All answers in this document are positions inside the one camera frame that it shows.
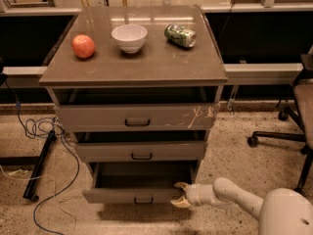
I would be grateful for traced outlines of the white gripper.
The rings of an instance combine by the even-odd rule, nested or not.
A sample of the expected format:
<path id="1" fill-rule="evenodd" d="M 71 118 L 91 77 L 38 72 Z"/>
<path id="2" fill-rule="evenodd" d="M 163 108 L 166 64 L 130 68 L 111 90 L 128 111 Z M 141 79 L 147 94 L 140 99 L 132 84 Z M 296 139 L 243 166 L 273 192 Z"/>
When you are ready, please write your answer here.
<path id="1" fill-rule="evenodd" d="M 192 184 L 186 182 L 176 182 L 174 187 L 186 191 L 184 196 L 176 200 L 171 200 L 170 203 L 180 209 L 187 209 L 192 206 L 210 205 L 213 197 L 213 188 L 211 185 Z"/>

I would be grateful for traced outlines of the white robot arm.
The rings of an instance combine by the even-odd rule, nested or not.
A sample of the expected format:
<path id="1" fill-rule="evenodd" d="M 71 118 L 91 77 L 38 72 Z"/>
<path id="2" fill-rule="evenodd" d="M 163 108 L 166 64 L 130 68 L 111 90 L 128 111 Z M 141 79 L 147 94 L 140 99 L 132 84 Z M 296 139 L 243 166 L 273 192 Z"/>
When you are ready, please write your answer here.
<path id="1" fill-rule="evenodd" d="M 313 205 L 290 189 L 272 190 L 262 199 L 225 177 L 212 184 L 178 182 L 174 187 L 184 191 L 171 200 L 177 208 L 211 205 L 226 210 L 237 204 L 258 221 L 258 235 L 313 235 Z"/>

